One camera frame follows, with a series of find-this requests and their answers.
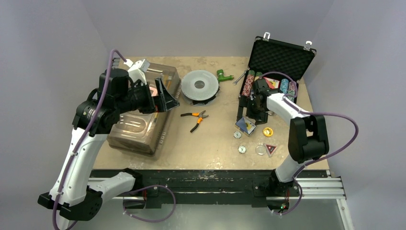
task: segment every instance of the yellow ring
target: yellow ring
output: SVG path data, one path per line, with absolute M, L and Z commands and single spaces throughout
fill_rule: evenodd
M 267 137 L 271 137 L 273 135 L 273 130 L 269 127 L 266 127 L 262 133 L 267 136 Z

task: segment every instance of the storage box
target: storage box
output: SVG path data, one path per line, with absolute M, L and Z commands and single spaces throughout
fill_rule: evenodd
M 251 56 L 249 57 L 248 70 L 262 73 L 271 71 L 282 72 L 296 81 L 296 85 L 299 87 L 297 81 L 303 77 L 303 74 L 316 56 L 316 50 L 310 48 L 311 42 L 306 43 L 305 46 L 298 46 L 269 39 L 269 35 L 269 33 L 265 33 L 264 37 L 257 36 L 255 38 Z M 247 108 L 246 116 L 253 118 L 250 116 L 251 108 L 249 106 L 249 102 L 252 98 L 242 95 L 247 76 L 248 71 L 246 71 L 239 94 L 237 121 L 242 118 L 244 107 Z M 285 77 L 280 74 L 269 74 L 266 77 L 278 81 L 285 79 Z M 267 123 L 268 116 L 263 117 L 264 120 L 260 122 L 256 121 L 255 124 L 259 125 Z
M 145 73 L 151 88 L 151 94 L 156 92 L 155 78 L 162 78 L 168 92 L 178 98 L 180 78 L 175 67 L 151 63 Z M 158 146 L 163 144 L 171 111 L 164 113 L 142 114 L 138 111 L 120 115 L 120 121 L 115 124 L 107 137 L 109 145 L 116 149 L 126 150 L 146 156 L 154 156 Z

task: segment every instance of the wooden tabletop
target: wooden tabletop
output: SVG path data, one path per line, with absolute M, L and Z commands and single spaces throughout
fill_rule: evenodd
M 225 76 L 234 75 L 238 78 L 247 68 L 248 57 L 129 57 L 132 61 L 146 58 L 151 63 L 174 66 L 180 78 L 196 69 L 207 70 L 214 75 L 218 69 L 223 69 Z M 194 107 L 186 104 L 179 97 L 180 107 L 175 108 L 170 116 L 170 124 L 163 143 L 162 150 L 154 157 L 137 155 L 131 152 L 109 147 L 105 142 L 97 156 L 95 169 L 235 169 L 256 170 L 274 169 L 288 155 L 288 125 L 278 116 L 269 116 L 268 123 L 257 126 L 254 133 L 247 137 L 236 139 L 235 128 L 238 93 L 242 80 L 233 85 L 233 81 L 220 82 L 218 97 L 205 107 Z M 305 110 L 312 111 L 310 99 L 304 80 L 299 81 L 297 104 Z M 190 133 L 197 118 L 192 116 L 180 117 L 182 113 L 198 113 L 206 110 L 205 118 L 199 127 Z M 273 136 L 266 137 L 262 130 L 265 127 L 273 129 Z M 272 157 L 259 155 L 255 152 L 258 145 L 276 145 Z M 241 154 L 238 147 L 243 145 L 247 152 Z M 321 161 L 309 166 L 310 169 L 328 169 L 327 161 Z

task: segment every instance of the green valve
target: green valve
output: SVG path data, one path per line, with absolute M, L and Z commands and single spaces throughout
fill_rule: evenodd
M 234 79 L 233 75 L 230 75 L 230 76 L 227 76 L 227 77 L 224 76 L 224 71 L 222 69 L 217 70 L 217 76 L 218 76 L 217 80 L 219 82 L 220 81 L 229 81 L 229 80 Z

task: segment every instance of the case latch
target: case latch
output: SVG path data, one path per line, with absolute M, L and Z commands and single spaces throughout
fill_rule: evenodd
M 307 41 L 306 44 L 304 45 L 303 49 L 304 49 L 304 50 L 307 50 L 307 51 L 310 51 L 310 46 L 311 46 L 311 45 L 312 45 L 312 42 L 311 42 L 311 41 Z
M 269 38 L 271 37 L 271 34 L 269 32 L 265 32 L 264 33 L 264 38 L 269 40 Z

